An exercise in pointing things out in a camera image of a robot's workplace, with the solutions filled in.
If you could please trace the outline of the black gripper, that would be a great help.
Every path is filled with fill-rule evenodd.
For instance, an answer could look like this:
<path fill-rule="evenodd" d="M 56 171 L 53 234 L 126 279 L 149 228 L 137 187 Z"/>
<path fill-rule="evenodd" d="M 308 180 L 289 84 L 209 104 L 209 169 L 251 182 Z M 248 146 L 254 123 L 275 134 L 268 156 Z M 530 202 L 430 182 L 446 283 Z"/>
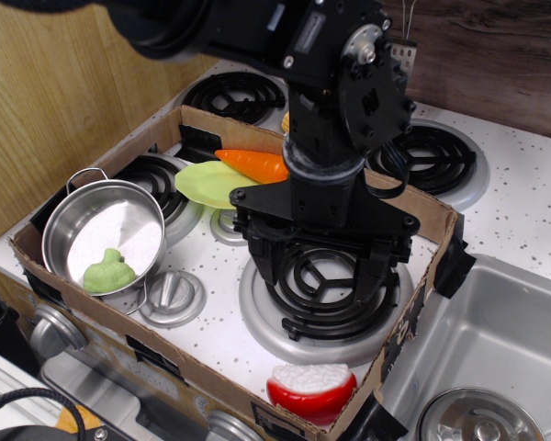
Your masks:
<path fill-rule="evenodd" d="M 238 187 L 230 193 L 237 228 L 263 280 L 273 286 L 285 248 L 293 243 L 357 255 L 355 304 L 365 307 L 391 269 L 410 259 L 411 237 L 421 228 L 412 214 L 383 201 L 358 177 L 349 188 L 285 182 Z"/>

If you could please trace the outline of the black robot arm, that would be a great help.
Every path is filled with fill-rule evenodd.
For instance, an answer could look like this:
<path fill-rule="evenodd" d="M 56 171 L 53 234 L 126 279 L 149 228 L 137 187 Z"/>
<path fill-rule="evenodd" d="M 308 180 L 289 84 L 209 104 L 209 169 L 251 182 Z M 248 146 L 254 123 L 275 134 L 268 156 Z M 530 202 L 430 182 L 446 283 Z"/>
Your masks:
<path fill-rule="evenodd" d="M 204 53 L 287 84 L 288 170 L 279 184 L 231 192 L 236 227 L 263 279 L 275 284 L 290 243 L 357 257 L 365 301 L 409 258 L 420 223 L 365 182 L 365 160 L 410 131 L 414 103 L 392 57 L 378 1 L 109 1 L 116 30 L 140 55 L 181 62 Z"/>

